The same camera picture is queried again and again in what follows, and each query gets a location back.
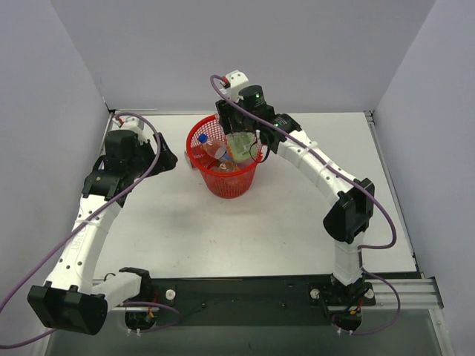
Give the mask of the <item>green tea bottle white label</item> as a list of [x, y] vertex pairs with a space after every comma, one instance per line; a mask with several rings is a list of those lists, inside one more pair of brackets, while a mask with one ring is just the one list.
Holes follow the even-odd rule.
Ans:
[[253, 133], [229, 133], [226, 140], [230, 155], [236, 163], [258, 158], [258, 147]]

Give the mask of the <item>tall clear blue-cap bottle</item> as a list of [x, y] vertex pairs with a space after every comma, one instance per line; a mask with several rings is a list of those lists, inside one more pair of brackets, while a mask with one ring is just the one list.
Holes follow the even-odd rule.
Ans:
[[220, 162], [226, 161], [228, 159], [226, 146], [221, 141], [212, 139], [204, 133], [200, 134], [197, 140], [201, 144], [202, 149], [211, 158], [214, 158]]

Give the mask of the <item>small orange juice bottle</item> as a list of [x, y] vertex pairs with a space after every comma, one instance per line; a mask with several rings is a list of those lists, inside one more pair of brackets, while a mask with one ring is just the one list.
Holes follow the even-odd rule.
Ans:
[[239, 171], [238, 165], [229, 160], [217, 161], [214, 166], [211, 167], [211, 170], [220, 174], [230, 174], [236, 171]]

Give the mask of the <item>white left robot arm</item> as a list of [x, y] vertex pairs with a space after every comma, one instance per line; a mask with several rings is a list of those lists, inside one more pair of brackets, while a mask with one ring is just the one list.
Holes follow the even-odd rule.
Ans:
[[107, 133], [105, 152], [84, 181], [73, 236], [44, 283], [27, 295], [43, 326], [95, 335], [116, 306], [152, 300], [145, 269], [121, 268], [98, 285], [93, 278], [108, 232], [135, 184], [176, 167], [177, 157], [163, 135], [156, 133], [154, 141], [155, 146], [137, 129]]

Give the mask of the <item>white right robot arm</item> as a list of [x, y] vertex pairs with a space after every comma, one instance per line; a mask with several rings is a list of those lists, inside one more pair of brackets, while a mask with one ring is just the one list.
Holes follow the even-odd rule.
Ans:
[[333, 238], [335, 259], [332, 277], [345, 290], [362, 284], [361, 247], [373, 217], [373, 182], [359, 180], [337, 166], [287, 113], [276, 113], [266, 103], [259, 85], [241, 88], [238, 100], [228, 95], [229, 86], [217, 90], [219, 124], [225, 134], [251, 133], [266, 148], [294, 165], [326, 199], [329, 211], [323, 218]]

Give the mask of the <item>red mesh plastic bin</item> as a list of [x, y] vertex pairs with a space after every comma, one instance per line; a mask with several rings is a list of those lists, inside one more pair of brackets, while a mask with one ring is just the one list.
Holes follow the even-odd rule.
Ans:
[[208, 189], [221, 198], [246, 193], [258, 163], [262, 144], [253, 133], [226, 134], [215, 115], [199, 121], [186, 140], [186, 156], [202, 175]]

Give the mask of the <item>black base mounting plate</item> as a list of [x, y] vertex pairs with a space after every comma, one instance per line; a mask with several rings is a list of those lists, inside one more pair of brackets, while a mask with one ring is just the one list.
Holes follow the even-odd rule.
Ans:
[[343, 286], [330, 274], [265, 277], [153, 278], [144, 303], [123, 308], [128, 329], [164, 326], [359, 327], [376, 304], [361, 278]]

